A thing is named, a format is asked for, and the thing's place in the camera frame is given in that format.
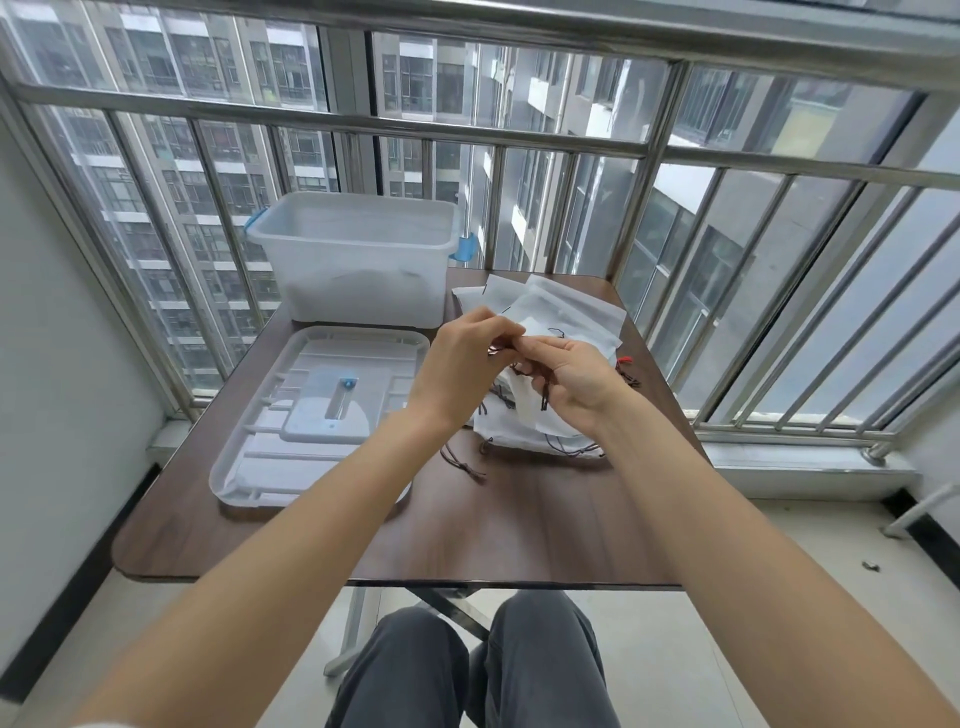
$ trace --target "tiled floor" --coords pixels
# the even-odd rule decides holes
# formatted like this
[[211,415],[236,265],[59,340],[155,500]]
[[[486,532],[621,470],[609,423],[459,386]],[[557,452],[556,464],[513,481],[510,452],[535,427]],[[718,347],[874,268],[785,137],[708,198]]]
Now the tiled floor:
[[[763,501],[771,520],[809,552],[890,630],[960,705],[960,591],[912,542],[882,537],[889,521],[872,504]],[[861,562],[880,565],[865,570]],[[114,573],[44,673],[27,703],[0,726],[58,728],[112,657],[183,586],[136,584]],[[488,615],[512,592],[485,590],[470,601]],[[682,593],[571,593],[593,623],[614,707],[624,726],[764,728],[693,605]],[[385,590],[380,614],[416,600]],[[340,651],[349,604],[344,590],[291,673],[261,728],[322,726],[336,684],[324,663]],[[468,646],[476,641],[462,630]],[[464,726],[470,723],[464,719]]]

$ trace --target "forearm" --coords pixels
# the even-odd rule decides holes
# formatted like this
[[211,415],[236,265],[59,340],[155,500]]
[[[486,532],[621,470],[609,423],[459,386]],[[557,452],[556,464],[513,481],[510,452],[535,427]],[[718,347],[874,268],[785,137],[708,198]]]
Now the forearm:
[[449,436],[392,415],[189,589],[115,665],[78,722],[253,726],[405,485]]
[[598,438],[772,728],[956,726],[890,635],[640,395]]

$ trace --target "person's right hand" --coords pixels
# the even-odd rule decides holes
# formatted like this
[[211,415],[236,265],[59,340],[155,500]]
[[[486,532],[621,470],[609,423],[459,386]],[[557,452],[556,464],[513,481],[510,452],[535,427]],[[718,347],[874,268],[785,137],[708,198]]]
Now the person's right hand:
[[[571,427],[594,442],[599,425],[611,409],[635,392],[627,386],[596,347],[584,341],[555,336],[521,336],[514,347],[527,362],[517,369],[534,376],[534,389],[541,394],[546,377],[550,378],[547,398],[557,414]],[[533,367],[529,362],[536,362]]]

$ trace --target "leg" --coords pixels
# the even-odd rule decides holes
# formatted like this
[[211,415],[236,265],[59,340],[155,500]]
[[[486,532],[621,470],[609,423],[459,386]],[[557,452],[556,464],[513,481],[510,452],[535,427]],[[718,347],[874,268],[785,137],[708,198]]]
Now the leg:
[[425,609],[400,609],[376,625],[337,692],[327,728],[455,728],[467,679],[467,648],[453,628]]
[[486,724],[619,726],[596,638],[563,592],[519,592],[493,618]]

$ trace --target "table leg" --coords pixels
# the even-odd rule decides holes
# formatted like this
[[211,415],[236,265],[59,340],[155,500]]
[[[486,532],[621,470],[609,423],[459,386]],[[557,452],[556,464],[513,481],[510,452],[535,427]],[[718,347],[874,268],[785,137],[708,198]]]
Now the table leg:
[[344,642],[340,646],[340,655],[324,666],[326,677],[335,677],[346,672],[363,649],[363,645],[373,634],[376,618],[380,611],[380,587],[354,587],[347,612],[347,627],[344,629]]
[[467,595],[477,590],[407,587],[407,591],[419,597],[425,604],[437,610],[454,624],[466,629],[478,640],[485,641],[490,636],[490,619],[466,599]]

